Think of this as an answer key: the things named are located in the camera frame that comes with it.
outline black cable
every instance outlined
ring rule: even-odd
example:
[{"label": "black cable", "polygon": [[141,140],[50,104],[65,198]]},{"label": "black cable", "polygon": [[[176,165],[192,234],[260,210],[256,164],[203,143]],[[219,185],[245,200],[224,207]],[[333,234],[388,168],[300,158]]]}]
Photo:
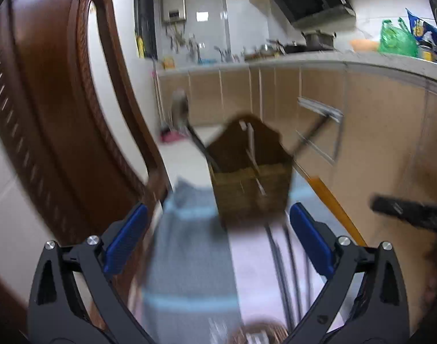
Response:
[{"label": "black cable", "polygon": [[293,274],[293,284],[295,285],[295,298],[296,298],[296,308],[298,311],[298,322],[301,322],[301,320],[302,320],[302,303],[301,303],[301,299],[300,299],[300,282],[298,279],[298,272],[296,271],[295,256],[293,254],[292,241],[290,239],[289,228],[287,227],[287,225],[284,225],[283,232],[285,234],[285,239],[287,241],[287,245],[289,248],[290,264],[292,267],[292,274]]},{"label": "black cable", "polygon": [[311,308],[311,261],[305,252],[306,257],[306,284],[307,284],[307,311]]},{"label": "black cable", "polygon": [[287,286],[287,278],[285,276],[285,270],[282,262],[282,255],[280,249],[273,239],[273,234],[268,225],[265,226],[266,233],[269,239],[269,245],[273,254],[274,266],[276,268],[277,283],[279,284],[279,290],[282,299],[283,311],[285,314],[285,320],[287,322],[287,331],[291,333],[295,329],[295,322],[293,319],[292,301],[289,294],[289,288]]}]

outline wooden basket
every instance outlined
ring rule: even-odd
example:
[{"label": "wooden basket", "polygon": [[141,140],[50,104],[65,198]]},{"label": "wooden basket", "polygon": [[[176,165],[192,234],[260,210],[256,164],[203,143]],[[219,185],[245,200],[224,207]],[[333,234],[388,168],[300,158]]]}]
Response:
[{"label": "wooden basket", "polygon": [[[249,156],[253,128],[255,162]],[[254,223],[279,218],[287,208],[293,158],[280,143],[280,134],[252,115],[229,122],[224,132],[207,148],[220,167],[209,165],[221,221],[225,225]]]}]

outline cooking pot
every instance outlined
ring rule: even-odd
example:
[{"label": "cooking pot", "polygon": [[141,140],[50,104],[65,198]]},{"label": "cooking pot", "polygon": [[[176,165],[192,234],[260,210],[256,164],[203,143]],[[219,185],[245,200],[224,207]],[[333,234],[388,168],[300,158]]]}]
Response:
[{"label": "cooking pot", "polygon": [[333,45],[333,39],[336,38],[336,32],[333,35],[329,35],[328,33],[323,33],[320,30],[316,30],[316,32],[310,32],[310,33],[302,32],[302,35],[306,39],[306,46],[309,49],[318,49],[318,50],[335,49]]},{"label": "cooking pot", "polygon": [[271,45],[263,44],[260,47],[260,54],[263,56],[272,56],[276,53],[276,50]]},{"label": "cooking pot", "polygon": [[268,40],[269,43],[275,44],[277,51],[281,52],[281,54],[292,54],[292,53],[300,53],[306,50],[306,45],[299,45],[294,41],[287,45],[282,45],[279,40]]}]

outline chair backrest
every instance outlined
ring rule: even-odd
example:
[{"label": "chair backrest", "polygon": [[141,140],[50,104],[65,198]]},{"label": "chair backrest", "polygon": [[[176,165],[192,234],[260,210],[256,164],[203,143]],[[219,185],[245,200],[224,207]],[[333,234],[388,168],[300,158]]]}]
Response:
[{"label": "chair backrest", "polygon": [[[94,89],[88,14],[126,124],[149,179],[142,183],[118,148]],[[62,245],[100,235],[142,201],[152,215],[170,188],[123,59],[112,0],[4,0],[0,6],[0,136],[38,212]],[[125,300],[140,257],[117,289]]]}]

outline countertop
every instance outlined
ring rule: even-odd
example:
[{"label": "countertop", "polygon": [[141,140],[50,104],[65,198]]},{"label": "countertop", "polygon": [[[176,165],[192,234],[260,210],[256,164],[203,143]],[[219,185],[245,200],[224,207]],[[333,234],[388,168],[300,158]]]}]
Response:
[{"label": "countertop", "polygon": [[191,67],[181,67],[177,69],[158,71],[158,76],[163,77],[174,74],[184,74],[190,72],[207,71],[229,71],[239,68],[252,68],[263,66],[289,66],[289,65],[309,65],[322,63],[337,63],[345,65],[366,65],[375,68],[392,69],[414,75],[419,75],[437,81],[437,63],[425,61],[419,58],[407,57],[396,54],[381,54],[377,52],[306,52],[289,54],[277,58],[263,59],[260,61],[245,63],[219,63],[212,65],[194,65]]}]

